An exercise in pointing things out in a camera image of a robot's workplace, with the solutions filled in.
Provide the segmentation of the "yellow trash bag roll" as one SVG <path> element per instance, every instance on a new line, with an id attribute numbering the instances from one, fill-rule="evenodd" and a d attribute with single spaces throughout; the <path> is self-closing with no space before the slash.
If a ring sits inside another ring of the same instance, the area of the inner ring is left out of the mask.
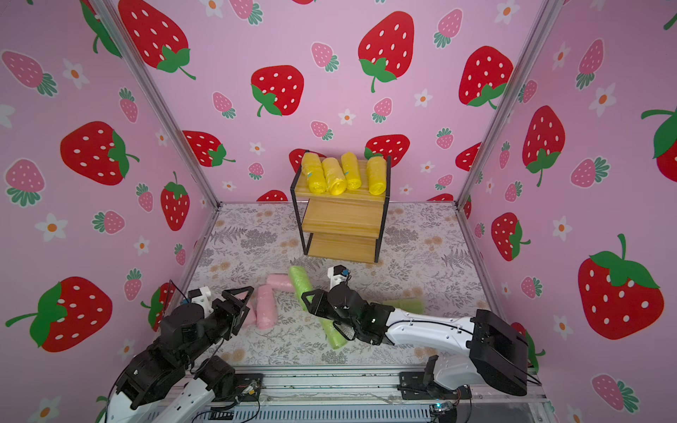
<path id="1" fill-rule="evenodd" d="M 312 194 L 323 194 L 327 190 L 322 160 L 316 153 L 306 152 L 301 160 L 301 172 Z"/>
<path id="2" fill-rule="evenodd" d="M 324 176 L 328 192 L 339 196 L 347 190 L 347 180 L 343 169 L 336 158 L 326 158 L 322 161 Z"/>
<path id="3" fill-rule="evenodd" d="M 341 167 L 347 181 L 348 190 L 359 190 L 362 185 L 359 160 L 352 152 L 344 153 L 341 156 Z"/>
<path id="4" fill-rule="evenodd" d="M 368 160 L 368 191 L 372 196 L 380 196 L 387 188 L 387 161 L 383 156 L 374 156 Z"/>

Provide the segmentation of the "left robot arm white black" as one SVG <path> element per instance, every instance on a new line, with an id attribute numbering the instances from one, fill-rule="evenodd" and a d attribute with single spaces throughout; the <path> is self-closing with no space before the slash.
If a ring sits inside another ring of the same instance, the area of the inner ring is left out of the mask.
<path id="1" fill-rule="evenodd" d="M 227 289 L 214 298 L 208 287 L 191 290 L 183 303 L 160 321 L 160 334 L 136 355 L 112 387 L 103 422 L 142 422 L 184 382 L 183 390 L 158 422 L 195 421 L 214 417 L 243 402 L 259 400 L 263 377 L 238 375 L 216 354 L 236 336 L 250 313 L 254 287 Z"/>

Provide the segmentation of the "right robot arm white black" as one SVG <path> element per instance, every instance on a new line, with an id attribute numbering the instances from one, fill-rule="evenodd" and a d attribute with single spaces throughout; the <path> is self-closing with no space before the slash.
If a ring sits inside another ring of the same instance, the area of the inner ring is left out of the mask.
<path id="1" fill-rule="evenodd" d="M 328 292 L 303 293 L 301 300 L 310 314 L 331 321 L 348 341 L 417 345 L 448 354 L 429 359 L 426 366 L 424 383 L 437 390 L 485 382 L 511 396 L 527 394 L 527 339 L 490 310 L 478 309 L 472 317 L 429 317 L 365 301 L 346 283 Z"/>

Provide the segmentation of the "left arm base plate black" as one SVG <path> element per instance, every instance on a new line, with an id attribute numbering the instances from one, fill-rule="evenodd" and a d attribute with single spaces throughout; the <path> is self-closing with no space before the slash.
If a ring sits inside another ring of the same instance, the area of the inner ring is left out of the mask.
<path id="1" fill-rule="evenodd" d="M 232 374 L 217 382 L 213 402 L 257 402 L 263 388 L 264 375 L 260 373 Z"/>

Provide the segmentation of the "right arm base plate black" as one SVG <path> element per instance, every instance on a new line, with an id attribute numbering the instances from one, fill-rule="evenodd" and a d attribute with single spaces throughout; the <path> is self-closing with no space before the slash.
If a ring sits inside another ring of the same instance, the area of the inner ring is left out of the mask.
<path id="1" fill-rule="evenodd" d="M 468 386 L 463 385 L 456 389 L 444 388 L 423 372 L 400 372 L 398 382 L 400 384 L 397 389 L 403 400 L 460 401 L 472 398 L 472 391 Z"/>

